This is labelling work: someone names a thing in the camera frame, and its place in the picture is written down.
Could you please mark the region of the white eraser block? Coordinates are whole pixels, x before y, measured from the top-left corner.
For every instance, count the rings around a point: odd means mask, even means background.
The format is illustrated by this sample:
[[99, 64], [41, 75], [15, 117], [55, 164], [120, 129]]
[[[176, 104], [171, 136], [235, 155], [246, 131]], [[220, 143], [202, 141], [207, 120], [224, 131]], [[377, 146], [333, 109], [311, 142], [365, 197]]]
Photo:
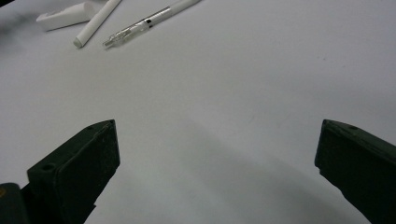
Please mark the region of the white eraser block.
[[37, 17], [36, 22], [44, 31], [50, 31], [89, 21], [96, 13], [97, 10], [91, 2], [83, 2], [71, 7], [43, 13]]

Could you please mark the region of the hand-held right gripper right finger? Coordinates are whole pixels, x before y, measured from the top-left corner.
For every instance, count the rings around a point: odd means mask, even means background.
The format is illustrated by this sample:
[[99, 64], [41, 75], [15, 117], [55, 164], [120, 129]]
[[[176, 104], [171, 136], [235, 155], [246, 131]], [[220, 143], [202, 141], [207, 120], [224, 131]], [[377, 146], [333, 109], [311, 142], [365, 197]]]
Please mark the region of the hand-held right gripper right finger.
[[396, 224], [396, 146], [325, 119], [315, 165], [372, 224]]

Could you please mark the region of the white cylindrical stick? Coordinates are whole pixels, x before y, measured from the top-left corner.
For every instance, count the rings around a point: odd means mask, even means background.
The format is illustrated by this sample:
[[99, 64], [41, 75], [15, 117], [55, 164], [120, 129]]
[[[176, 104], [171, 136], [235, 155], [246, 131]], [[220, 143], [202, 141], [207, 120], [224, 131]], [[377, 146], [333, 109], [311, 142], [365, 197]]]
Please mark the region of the white cylindrical stick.
[[107, 0], [104, 6], [93, 16], [81, 32], [75, 37], [73, 44], [81, 49], [90, 40], [106, 18], [112, 13], [121, 0]]

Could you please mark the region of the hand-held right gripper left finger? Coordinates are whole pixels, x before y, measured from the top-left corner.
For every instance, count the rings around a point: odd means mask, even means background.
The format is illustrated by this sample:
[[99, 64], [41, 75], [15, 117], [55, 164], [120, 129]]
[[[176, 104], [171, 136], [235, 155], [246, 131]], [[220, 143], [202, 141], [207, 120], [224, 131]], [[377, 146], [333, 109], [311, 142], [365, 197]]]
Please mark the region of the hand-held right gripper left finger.
[[28, 169], [22, 189], [34, 224], [84, 224], [120, 166], [116, 122], [90, 125]]

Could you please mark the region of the clear white pen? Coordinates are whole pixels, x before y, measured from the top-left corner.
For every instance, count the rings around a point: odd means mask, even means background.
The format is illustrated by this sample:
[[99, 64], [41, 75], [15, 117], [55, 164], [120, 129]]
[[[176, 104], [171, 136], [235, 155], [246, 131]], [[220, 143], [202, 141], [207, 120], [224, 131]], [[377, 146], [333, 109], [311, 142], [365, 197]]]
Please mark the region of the clear white pen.
[[147, 16], [146, 18], [116, 32], [114, 35], [111, 35], [108, 40], [103, 43], [103, 46], [105, 49], [120, 46], [130, 39], [145, 33], [157, 24], [168, 20], [181, 11], [192, 7], [201, 1], [202, 0], [178, 0], [174, 4], [165, 7], [154, 14]]

